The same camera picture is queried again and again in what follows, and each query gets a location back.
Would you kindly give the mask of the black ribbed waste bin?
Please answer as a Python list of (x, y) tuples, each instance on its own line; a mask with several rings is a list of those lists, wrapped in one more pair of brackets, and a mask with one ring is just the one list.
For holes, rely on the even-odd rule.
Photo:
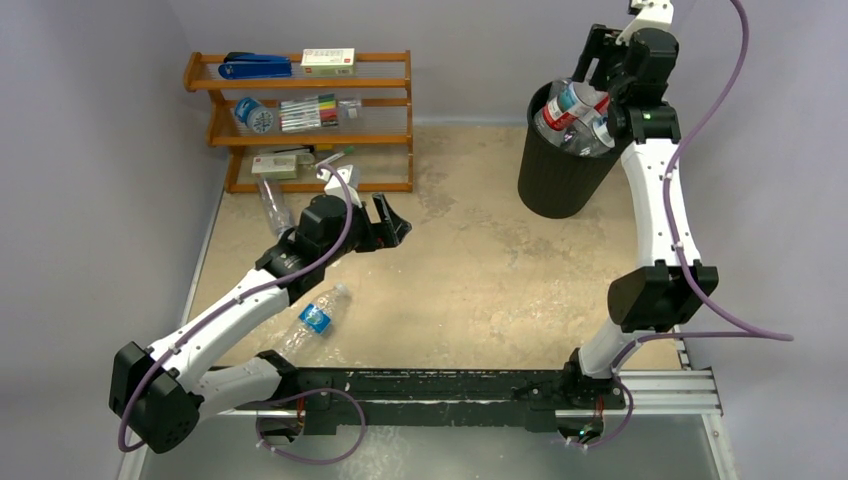
[(517, 192), (532, 212), (564, 219), (580, 212), (599, 188), (626, 145), (619, 141), (597, 157), (571, 155), (552, 145), (539, 133), (533, 117), (548, 100), (550, 83), (532, 96), (526, 110), (527, 131), (517, 179)]

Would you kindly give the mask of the blue label clear bottle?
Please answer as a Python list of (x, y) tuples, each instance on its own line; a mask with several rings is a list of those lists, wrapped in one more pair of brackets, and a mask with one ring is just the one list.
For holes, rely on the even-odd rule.
[(283, 333), (273, 350), (295, 364), (323, 345), (343, 323), (352, 303), (350, 289), (337, 283), (313, 298)]

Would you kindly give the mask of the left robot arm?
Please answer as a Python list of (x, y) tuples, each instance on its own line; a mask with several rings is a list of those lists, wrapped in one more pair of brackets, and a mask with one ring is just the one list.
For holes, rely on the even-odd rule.
[(262, 352), (221, 370), (216, 362), (248, 333), (308, 294), (342, 256), (395, 248), (410, 222), (381, 193), (372, 197), (379, 220), (341, 194), (319, 195), (285, 229), (238, 284), (199, 317), (142, 347), (130, 342), (113, 360), (109, 407), (119, 417), (119, 448), (165, 453), (196, 425), (221, 412), (266, 401), (284, 409), (297, 399), (296, 369), (281, 354)]

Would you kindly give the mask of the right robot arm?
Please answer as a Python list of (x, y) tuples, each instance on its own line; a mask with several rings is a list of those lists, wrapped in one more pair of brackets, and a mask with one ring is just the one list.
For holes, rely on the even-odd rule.
[(631, 191), (637, 228), (637, 267), (611, 283), (608, 320), (565, 364), (561, 392), (576, 407), (613, 387), (616, 369), (649, 337), (687, 323), (711, 294), (718, 271), (705, 266), (686, 214), (673, 233), (665, 207), (683, 205), (671, 162), (681, 140), (676, 110), (664, 99), (679, 43), (669, 32), (643, 27), (631, 34), (591, 27), (574, 76), (610, 98), (608, 120)]

